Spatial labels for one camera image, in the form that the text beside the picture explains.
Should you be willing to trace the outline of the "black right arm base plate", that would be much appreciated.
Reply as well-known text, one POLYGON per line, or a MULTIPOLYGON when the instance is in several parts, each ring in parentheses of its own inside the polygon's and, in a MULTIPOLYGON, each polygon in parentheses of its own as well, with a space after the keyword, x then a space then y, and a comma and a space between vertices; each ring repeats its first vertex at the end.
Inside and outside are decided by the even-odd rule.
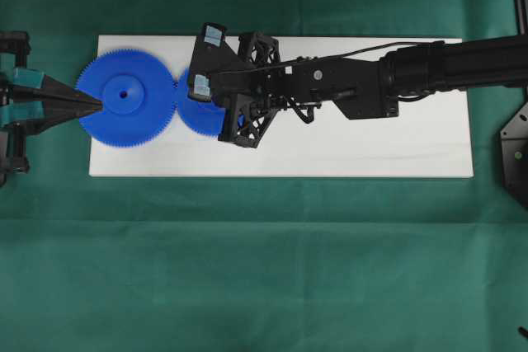
POLYGON ((527 208, 527 103, 500 132, 502 179, 507 192, 527 208))

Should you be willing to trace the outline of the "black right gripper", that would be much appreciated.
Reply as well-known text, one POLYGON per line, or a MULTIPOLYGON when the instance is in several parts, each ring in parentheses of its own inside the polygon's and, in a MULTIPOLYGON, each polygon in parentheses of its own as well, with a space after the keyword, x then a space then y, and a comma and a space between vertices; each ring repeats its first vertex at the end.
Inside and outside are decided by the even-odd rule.
POLYGON ((280 109, 273 90, 283 71, 268 69, 281 61, 279 42, 260 32, 241 34, 236 54, 226 30, 211 22, 201 27, 186 72, 186 97, 225 108, 220 142, 257 148, 280 109))

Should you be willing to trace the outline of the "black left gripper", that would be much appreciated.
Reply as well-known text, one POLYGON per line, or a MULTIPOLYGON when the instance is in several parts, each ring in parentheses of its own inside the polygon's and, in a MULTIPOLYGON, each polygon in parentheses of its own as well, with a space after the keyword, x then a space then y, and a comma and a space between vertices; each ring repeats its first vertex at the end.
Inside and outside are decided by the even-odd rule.
POLYGON ((103 109, 97 98, 41 71, 25 68, 30 51, 27 32, 1 32, 1 54, 14 57, 12 73, 1 72, 1 187, 8 174, 29 171, 26 135, 41 134, 103 109))

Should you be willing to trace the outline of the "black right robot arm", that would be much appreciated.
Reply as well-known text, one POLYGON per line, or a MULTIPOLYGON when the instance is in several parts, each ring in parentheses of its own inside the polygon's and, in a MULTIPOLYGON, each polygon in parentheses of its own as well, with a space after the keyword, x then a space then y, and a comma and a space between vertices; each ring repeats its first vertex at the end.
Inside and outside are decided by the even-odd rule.
POLYGON ((284 61, 273 37, 244 33, 233 49, 222 25, 206 23, 196 37, 187 95, 224 110, 220 141, 256 148, 282 110, 311 123, 330 101, 349 120, 390 118, 400 103, 438 92, 526 82, 525 35, 454 44, 396 42, 376 61, 361 60, 354 51, 284 61))

